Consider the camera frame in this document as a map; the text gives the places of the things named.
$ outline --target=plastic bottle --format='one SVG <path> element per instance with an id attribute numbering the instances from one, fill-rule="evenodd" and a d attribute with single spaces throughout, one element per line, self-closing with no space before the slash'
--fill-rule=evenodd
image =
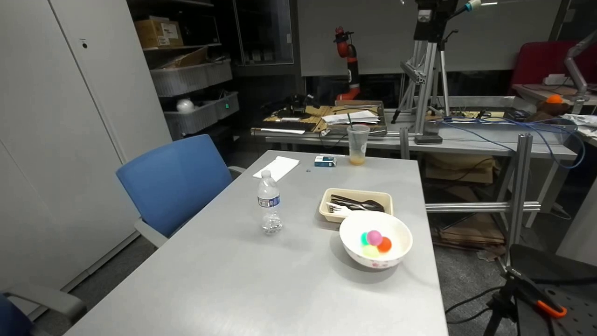
<path id="1" fill-rule="evenodd" d="M 282 230 L 280 191 L 269 170 L 262 172 L 262 183 L 258 189 L 258 204 L 262 207 L 262 232 L 265 235 L 277 235 Z"/>

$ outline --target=white bowl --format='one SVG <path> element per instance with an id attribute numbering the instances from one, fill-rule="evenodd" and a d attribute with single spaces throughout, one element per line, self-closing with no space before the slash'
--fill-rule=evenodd
<path id="1" fill-rule="evenodd" d="M 362 233 L 377 230 L 392 241 L 387 254 L 366 256 Z M 360 265 L 370 269 L 396 267 L 413 248 L 413 233 L 407 224 L 387 213 L 353 211 L 340 226 L 340 239 L 347 254 Z"/>

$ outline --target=red chair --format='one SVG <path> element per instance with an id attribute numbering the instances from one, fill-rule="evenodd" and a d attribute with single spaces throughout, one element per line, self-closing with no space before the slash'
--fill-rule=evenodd
<path id="1" fill-rule="evenodd" d="M 568 73 L 564 60 L 575 41 L 543 41 L 523 45 L 512 77 L 513 84 L 543 84 L 551 73 Z M 586 82 L 597 82 L 597 45 L 577 58 Z"/>

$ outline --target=wall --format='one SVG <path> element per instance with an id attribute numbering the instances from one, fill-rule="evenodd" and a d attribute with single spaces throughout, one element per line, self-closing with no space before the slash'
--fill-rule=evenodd
<path id="1" fill-rule="evenodd" d="M 581 41 L 597 30 L 597 2 L 596 0 L 575 0 L 568 21 L 560 32 L 562 41 Z"/>
<path id="2" fill-rule="evenodd" d="M 512 69 L 527 41 L 545 41 L 560 9 L 560 0 L 502 0 L 454 19 L 459 30 L 448 43 L 450 71 Z M 336 26 L 355 32 L 360 69 L 368 75 L 402 73 L 413 54 L 416 4 L 407 0 L 301 0 L 303 77 L 344 75 L 344 62 L 332 43 Z"/>

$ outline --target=colorful balls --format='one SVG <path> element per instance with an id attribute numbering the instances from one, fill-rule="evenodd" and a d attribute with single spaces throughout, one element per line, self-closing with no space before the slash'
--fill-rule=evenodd
<path id="1" fill-rule="evenodd" d="M 392 250 L 392 241 L 377 230 L 364 232 L 360 235 L 360 245 L 366 258 L 377 258 Z"/>
<path id="2" fill-rule="evenodd" d="M 368 245 L 370 245 L 370 239 L 368 239 L 368 233 L 366 233 L 366 232 L 360 235 L 360 243 L 362 243 L 362 247 L 368 247 Z"/>
<path id="3" fill-rule="evenodd" d="M 368 247 L 362 247 L 362 254 L 364 254 L 366 258 L 379 258 L 379 248 L 374 247 L 374 245 L 368 245 Z"/>
<path id="4" fill-rule="evenodd" d="M 381 245 L 381 241 L 383 241 L 385 237 L 377 232 L 377 230 L 372 230 L 370 233 L 368 233 L 368 241 L 370 241 L 370 245 Z"/>
<path id="5" fill-rule="evenodd" d="M 387 254 L 388 250 L 392 250 L 392 241 L 388 237 L 385 237 L 379 245 L 377 250 Z"/>

